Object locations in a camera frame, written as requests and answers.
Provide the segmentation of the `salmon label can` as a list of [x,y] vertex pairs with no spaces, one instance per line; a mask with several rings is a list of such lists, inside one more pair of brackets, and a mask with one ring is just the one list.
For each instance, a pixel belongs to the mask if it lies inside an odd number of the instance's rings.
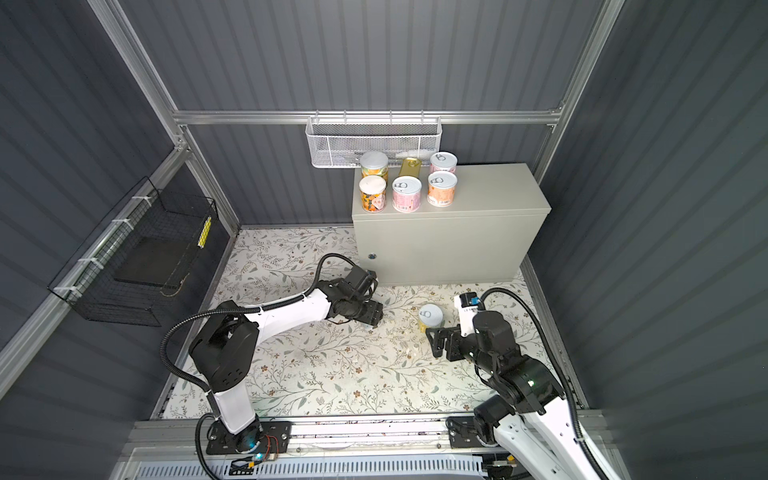
[[436,171],[428,176],[427,200],[435,207],[450,206],[455,197],[458,179],[454,173]]

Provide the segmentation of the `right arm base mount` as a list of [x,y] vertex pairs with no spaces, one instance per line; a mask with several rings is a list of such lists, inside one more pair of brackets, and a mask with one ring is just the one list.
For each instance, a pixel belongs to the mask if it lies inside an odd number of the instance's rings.
[[449,443],[453,449],[492,448],[495,443],[485,442],[480,436],[473,416],[449,416],[445,420]]

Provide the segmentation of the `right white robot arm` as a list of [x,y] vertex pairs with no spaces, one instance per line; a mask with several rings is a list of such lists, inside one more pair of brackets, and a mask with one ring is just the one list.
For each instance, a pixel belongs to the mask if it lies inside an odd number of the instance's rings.
[[617,479],[619,474],[572,414],[567,392],[525,355],[501,313],[480,311],[452,328],[428,328],[437,358],[469,360],[495,395],[473,412],[481,443],[503,448],[535,479]]

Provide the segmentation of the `yellow label ring-pull can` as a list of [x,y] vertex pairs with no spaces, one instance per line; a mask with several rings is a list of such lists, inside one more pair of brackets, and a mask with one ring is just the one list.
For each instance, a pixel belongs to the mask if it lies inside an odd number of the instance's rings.
[[422,333],[430,328],[441,328],[444,323],[442,309],[432,303],[425,304],[420,308],[418,318],[419,329]]

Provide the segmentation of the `green yellow plastic-lid can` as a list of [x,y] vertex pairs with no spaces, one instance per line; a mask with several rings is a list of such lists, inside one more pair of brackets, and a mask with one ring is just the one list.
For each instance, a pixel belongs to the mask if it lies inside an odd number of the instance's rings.
[[389,159],[380,151],[365,152],[359,159],[361,175],[363,177],[378,176],[388,180]]

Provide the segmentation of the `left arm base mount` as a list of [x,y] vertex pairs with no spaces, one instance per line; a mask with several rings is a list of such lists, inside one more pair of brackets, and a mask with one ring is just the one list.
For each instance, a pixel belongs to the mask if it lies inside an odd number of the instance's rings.
[[288,421],[255,421],[232,434],[216,420],[206,433],[208,455],[282,454],[287,451],[293,424]]

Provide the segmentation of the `pink label can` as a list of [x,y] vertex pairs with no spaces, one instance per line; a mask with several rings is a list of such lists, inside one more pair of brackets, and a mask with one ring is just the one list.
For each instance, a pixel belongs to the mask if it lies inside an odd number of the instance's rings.
[[448,172],[455,173],[458,165],[457,157],[450,152],[436,152],[431,155],[430,172]]

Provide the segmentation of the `pink ring-pull can front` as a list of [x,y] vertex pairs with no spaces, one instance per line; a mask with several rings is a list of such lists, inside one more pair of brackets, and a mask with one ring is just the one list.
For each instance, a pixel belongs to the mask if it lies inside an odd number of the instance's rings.
[[421,205],[422,183],[417,177],[399,176],[392,184],[392,203],[396,211],[413,213]]

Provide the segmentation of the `gold rectangular tin can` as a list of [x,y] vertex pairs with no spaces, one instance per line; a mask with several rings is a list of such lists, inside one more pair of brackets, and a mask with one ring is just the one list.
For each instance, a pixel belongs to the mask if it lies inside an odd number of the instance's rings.
[[418,178],[422,168],[422,162],[418,158],[405,158],[401,162],[399,177],[414,177]]

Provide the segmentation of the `orange label plastic-lid can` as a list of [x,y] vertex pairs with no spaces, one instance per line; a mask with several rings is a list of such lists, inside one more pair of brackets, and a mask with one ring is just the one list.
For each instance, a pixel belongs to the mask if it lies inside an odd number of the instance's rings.
[[386,206],[386,180],[378,175],[363,177],[359,184],[362,208],[367,212],[380,212]]

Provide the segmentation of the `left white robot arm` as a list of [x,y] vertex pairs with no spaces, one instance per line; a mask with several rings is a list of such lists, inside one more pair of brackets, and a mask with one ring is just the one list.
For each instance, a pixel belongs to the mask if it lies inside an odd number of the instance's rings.
[[305,324],[358,322],[371,327],[383,318],[372,298],[376,274],[354,266],[344,278],[317,281],[311,291],[276,303],[240,308],[220,305],[192,341],[189,355],[205,379],[204,391],[215,418],[232,435],[257,428],[257,415],[245,386],[257,346]]

